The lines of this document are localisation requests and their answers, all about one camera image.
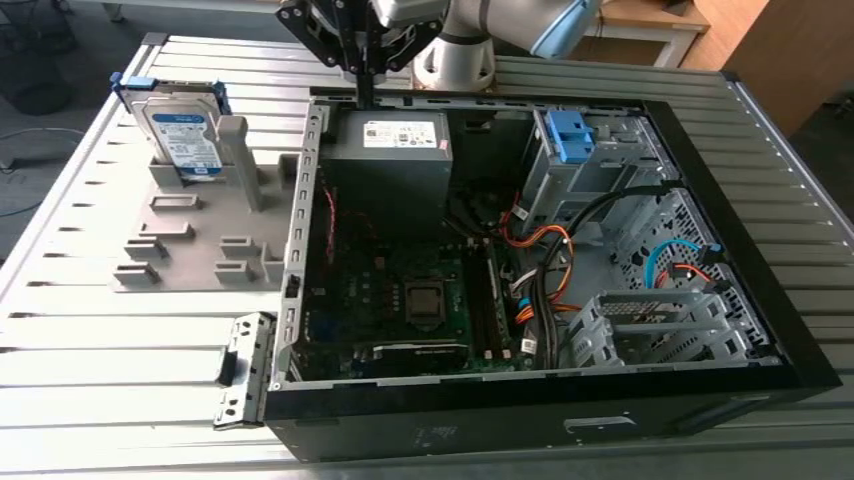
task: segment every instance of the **metal workbench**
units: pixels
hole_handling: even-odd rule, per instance
[[[156,35],[145,43],[127,75],[219,78],[235,114],[248,119],[258,162],[298,154],[307,87],[347,86],[338,70],[294,44],[167,41]],[[408,88],[408,73],[392,75],[387,86]],[[414,474],[451,462],[455,473],[563,478],[574,468],[618,468],[614,459],[560,463],[567,458],[667,453],[674,455],[667,458],[687,459],[697,457],[691,452],[727,451],[718,460],[702,456],[697,465],[719,465],[726,458],[729,469],[741,465],[746,472],[765,462],[783,478],[797,471],[797,454],[783,449],[810,446],[822,448],[805,457],[811,465],[806,478],[850,472],[854,231],[743,86],[707,72],[500,58],[498,90],[671,103],[845,386],[685,439],[371,462],[372,468],[407,465],[418,468]],[[302,475],[303,467],[267,429],[214,432],[210,426],[219,396],[218,349],[228,339],[231,318],[275,311],[279,294],[113,293],[111,271],[124,258],[121,245],[145,201],[151,155],[111,96],[0,271],[0,386],[11,387],[0,389],[0,473],[85,471],[91,478],[93,472],[123,470],[127,475],[127,470],[168,468],[224,472],[228,478],[240,470],[254,470],[240,478]],[[667,474],[673,462],[665,466],[653,457],[633,458],[626,469],[635,478],[643,478],[647,467],[657,469],[657,478],[682,476]],[[528,471],[520,465],[532,460],[538,467]],[[484,470],[484,463],[499,461],[503,466]],[[552,471],[543,471],[543,465]]]

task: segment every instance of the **blue cable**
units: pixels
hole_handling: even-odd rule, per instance
[[[653,253],[650,253],[650,258],[646,261],[646,268],[643,271],[643,283],[646,284],[646,288],[653,288],[653,276],[655,275],[655,262],[658,261],[658,256],[665,251],[665,248],[670,245],[685,245],[694,250],[699,250],[699,245],[694,242],[689,242],[687,240],[682,240],[681,238],[674,238],[673,240],[667,240],[662,242],[662,244],[653,249]]]
[[[41,202],[37,202],[36,204],[28,207],[24,207],[20,210],[15,210],[9,213],[0,213],[0,218],[11,217],[13,215],[17,215],[19,213],[24,213],[24,212],[28,212],[29,210],[35,210],[36,208],[39,208],[39,205],[41,205]]]

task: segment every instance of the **red cable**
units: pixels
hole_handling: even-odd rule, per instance
[[[516,206],[516,203],[519,203],[519,192],[516,192],[512,198],[512,207]],[[499,223],[499,227],[500,227],[499,230],[502,232],[502,236],[504,237],[504,240],[507,240],[507,243],[510,243],[511,245],[512,245],[512,242],[510,239],[510,233],[507,232],[507,223],[510,222],[510,215],[512,215],[512,207],[510,207],[504,212],[504,216],[502,217],[502,221]]]
[[[694,272],[694,274],[698,277],[701,277],[703,280],[706,280],[706,282],[711,282],[711,277],[709,275],[706,275],[706,272],[703,272],[694,265],[689,265],[687,263],[674,263],[673,267],[674,268],[681,268],[683,270],[690,270],[691,272]],[[653,284],[653,286],[655,288],[659,288],[662,286],[662,284],[665,283],[665,280],[667,280],[667,270],[662,270],[662,273],[658,274],[658,277],[655,277],[655,283]]]
[[[330,235],[326,240],[326,256],[330,263],[332,263],[332,254],[335,252],[335,200],[332,200],[332,194],[326,186],[323,187],[323,193],[330,202]]]

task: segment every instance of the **expansion slot bracket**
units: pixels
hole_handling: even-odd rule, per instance
[[[223,388],[214,429],[258,428],[270,381],[275,321],[263,313],[235,319],[223,349],[218,383]]]

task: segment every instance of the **white label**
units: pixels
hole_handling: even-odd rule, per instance
[[[436,427],[418,427],[415,429],[415,448],[443,447],[456,436],[459,427],[443,425]]]
[[[367,122],[364,148],[438,148],[436,127],[432,122]]]
[[[185,175],[215,175],[223,170],[216,145],[204,138],[208,124],[202,115],[156,113],[151,116],[157,137],[175,168]]]
[[[522,339],[522,347],[519,348],[527,354],[536,354],[536,340],[531,340],[530,338]]]
[[[512,214],[519,217],[519,220],[526,220],[528,218],[528,211],[522,208],[519,205],[514,205],[512,208]]]

